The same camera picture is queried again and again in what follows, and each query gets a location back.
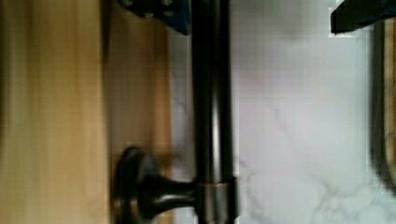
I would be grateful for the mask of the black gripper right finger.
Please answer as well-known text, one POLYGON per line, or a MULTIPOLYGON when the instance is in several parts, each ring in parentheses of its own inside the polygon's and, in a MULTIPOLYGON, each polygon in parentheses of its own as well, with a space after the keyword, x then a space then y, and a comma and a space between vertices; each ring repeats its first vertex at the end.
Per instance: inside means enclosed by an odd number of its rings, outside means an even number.
POLYGON ((344 0, 330 16, 331 32, 354 32, 395 16, 396 0, 344 0))

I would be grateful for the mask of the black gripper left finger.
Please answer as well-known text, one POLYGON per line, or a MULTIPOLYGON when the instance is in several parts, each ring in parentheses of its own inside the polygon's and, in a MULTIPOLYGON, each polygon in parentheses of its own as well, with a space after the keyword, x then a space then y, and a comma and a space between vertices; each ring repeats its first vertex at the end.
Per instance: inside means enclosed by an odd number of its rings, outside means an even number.
POLYGON ((154 18, 182 35, 191 33, 190 0, 117 0, 140 18, 154 18))

